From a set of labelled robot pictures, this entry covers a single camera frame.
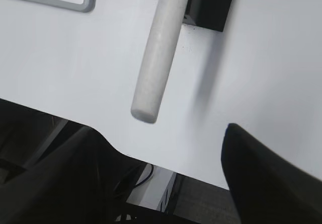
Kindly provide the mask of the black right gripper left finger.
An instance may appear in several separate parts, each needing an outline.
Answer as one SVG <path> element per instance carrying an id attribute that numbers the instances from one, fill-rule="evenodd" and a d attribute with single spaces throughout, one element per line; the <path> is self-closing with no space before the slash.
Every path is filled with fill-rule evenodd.
<path id="1" fill-rule="evenodd" d="M 83 127 L 1 188 L 1 223 L 110 223 L 125 156 Z"/>

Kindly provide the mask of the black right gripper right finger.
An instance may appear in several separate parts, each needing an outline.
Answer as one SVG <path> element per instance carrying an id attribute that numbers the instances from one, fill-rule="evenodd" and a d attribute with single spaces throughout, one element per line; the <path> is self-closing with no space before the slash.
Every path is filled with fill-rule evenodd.
<path id="1" fill-rule="evenodd" d="M 221 165 L 241 223 L 321 223 L 321 180 L 230 123 Z"/>

